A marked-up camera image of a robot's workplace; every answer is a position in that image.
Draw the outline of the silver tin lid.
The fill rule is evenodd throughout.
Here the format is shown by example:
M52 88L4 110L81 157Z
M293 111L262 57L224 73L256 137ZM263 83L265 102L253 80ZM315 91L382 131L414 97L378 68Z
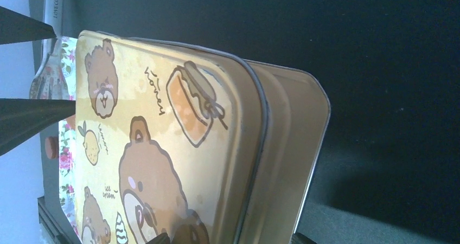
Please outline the silver tin lid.
M83 31L75 214L82 243L238 243L269 113L243 59Z

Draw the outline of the white handled metal tongs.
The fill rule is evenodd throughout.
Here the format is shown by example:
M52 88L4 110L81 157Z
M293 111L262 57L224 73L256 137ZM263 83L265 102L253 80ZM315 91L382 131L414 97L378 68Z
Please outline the white handled metal tongs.
M41 62L30 86L30 99L69 99L61 65L63 6L63 0L44 0L43 21L53 27L56 37L42 40Z

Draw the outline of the brown round chocolate cookie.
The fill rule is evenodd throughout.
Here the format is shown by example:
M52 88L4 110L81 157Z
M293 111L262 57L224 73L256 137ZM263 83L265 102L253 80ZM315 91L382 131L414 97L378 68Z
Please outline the brown round chocolate cookie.
M46 137L44 139L44 149L49 159L56 159L59 156L58 137Z

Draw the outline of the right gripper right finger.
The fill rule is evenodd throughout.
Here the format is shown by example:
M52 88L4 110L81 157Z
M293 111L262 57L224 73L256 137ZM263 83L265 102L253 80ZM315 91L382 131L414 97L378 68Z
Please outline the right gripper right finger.
M316 244L316 242L301 233L294 233L291 237L290 244Z

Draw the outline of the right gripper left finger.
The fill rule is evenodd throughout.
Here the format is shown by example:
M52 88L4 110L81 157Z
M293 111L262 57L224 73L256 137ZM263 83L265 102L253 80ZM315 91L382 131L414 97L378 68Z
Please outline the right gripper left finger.
M167 233L161 233L151 240L151 244L171 244L170 237Z

